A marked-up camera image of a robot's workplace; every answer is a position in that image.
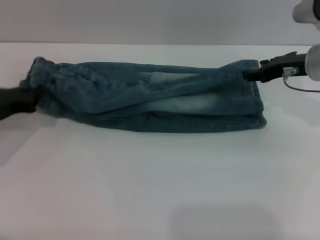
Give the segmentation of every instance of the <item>white tabletop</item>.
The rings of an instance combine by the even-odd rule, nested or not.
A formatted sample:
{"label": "white tabletop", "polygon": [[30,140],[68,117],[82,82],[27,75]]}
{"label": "white tabletop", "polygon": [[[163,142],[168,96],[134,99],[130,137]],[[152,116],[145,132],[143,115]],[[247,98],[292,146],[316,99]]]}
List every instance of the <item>white tabletop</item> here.
{"label": "white tabletop", "polygon": [[[0,86],[34,57],[215,68],[307,46],[0,43]],[[296,77],[291,84],[319,89]],[[1,240],[320,238],[320,96],[259,84],[262,130],[135,133],[17,114],[0,122]]]}

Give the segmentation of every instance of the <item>table surface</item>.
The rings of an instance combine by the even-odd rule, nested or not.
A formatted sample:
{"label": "table surface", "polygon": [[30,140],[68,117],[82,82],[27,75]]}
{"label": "table surface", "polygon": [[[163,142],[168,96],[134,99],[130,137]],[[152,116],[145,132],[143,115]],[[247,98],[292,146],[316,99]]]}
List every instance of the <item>table surface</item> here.
{"label": "table surface", "polygon": [[[36,56],[215,68],[309,48],[0,43],[0,86],[17,86]],[[259,88],[261,130],[135,133],[41,113],[1,121],[0,239],[318,240],[320,96],[281,79]]]}

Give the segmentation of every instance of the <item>blue denim jeans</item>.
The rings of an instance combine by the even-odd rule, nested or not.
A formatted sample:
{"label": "blue denim jeans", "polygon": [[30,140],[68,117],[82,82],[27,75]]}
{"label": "blue denim jeans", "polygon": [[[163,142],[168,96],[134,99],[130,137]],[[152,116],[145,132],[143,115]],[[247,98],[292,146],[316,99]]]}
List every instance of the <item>blue denim jeans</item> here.
{"label": "blue denim jeans", "polygon": [[37,57],[21,88],[42,86],[46,113],[102,128],[136,132],[217,133],[267,122],[257,84],[241,60],[220,68],[119,62],[55,64]]}

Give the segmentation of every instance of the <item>faded denim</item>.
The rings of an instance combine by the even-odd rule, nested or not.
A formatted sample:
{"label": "faded denim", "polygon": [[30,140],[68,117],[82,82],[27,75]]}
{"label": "faded denim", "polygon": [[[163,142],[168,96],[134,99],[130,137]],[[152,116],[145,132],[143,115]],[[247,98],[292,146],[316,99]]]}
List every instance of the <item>faded denim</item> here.
{"label": "faded denim", "polygon": [[38,109],[102,128],[136,132],[218,133],[267,122],[257,84],[241,60],[220,68],[120,62],[55,64],[37,57],[21,88],[43,87]]}

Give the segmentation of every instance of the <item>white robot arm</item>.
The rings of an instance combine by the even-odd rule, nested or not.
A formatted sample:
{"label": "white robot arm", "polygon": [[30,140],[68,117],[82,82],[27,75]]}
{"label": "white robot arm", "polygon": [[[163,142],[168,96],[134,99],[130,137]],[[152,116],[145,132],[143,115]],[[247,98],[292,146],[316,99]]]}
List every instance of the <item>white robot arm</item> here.
{"label": "white robot arm", "polygon": [[[314,24],[320,31],[320,0],[302,0],[292,12],[297,23]],[[248,81],[267,83],[283,77],[284,84],[294,90],[320,93],[317,90],[303,90],[289,86],[288,77],[308,76],[314,81],[320,81],[320,44],[312,46],[305,54],[291,52],[260,62],[261,68],[244,71],[243,77]]]}

